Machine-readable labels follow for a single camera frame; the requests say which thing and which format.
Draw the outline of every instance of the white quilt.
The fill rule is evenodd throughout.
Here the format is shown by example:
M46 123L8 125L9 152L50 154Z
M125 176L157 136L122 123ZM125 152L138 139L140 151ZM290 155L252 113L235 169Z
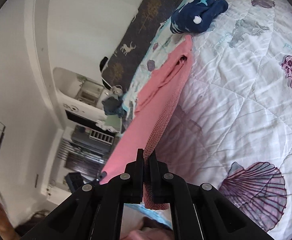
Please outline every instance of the white quilt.
M292 238L292 7L227 0L195 62L157 158L209 182L274 239Z

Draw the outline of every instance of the folded navy blue garment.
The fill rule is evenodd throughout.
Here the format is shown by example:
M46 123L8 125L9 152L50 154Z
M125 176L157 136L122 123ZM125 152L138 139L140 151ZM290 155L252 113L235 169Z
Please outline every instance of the folded navy blue garment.
M202 33L212 20L228 9L226 0L189 0L171 16L172 33Z

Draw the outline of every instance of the seashell print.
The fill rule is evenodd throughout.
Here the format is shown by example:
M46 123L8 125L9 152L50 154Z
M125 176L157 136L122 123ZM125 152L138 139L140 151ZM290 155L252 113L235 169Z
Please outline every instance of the seashell print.
M286 208L285 179L268 162L247 169L234 162L219 191L266 232L277 225Z
M272 0L252 0L251 4L252 6L259 5L263 8L271 8L275 6L275 2Z
M153 45L153 52L158 48L158 42Z
M148 68L148 71L152 72L155 69L155 61L151 59L147 61L147 68Z

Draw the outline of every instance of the metal screw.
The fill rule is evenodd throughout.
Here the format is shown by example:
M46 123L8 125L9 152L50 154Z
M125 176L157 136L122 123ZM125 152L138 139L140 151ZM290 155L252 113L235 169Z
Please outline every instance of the metal screw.
M82 190L83 191L90 191L92 190L92 186L90 184L85 184L83 187L82 187Z
M121 179L129 179L130 175L128 173L123 173L123 174L120 175L120 178Z
M212 189L212 185L210 185L209 183L204 183L201 187L204 190L211 190Z
M172 175L171 173L165 173L164 174L164 178L165 179L172 179L174 177L174 175Z

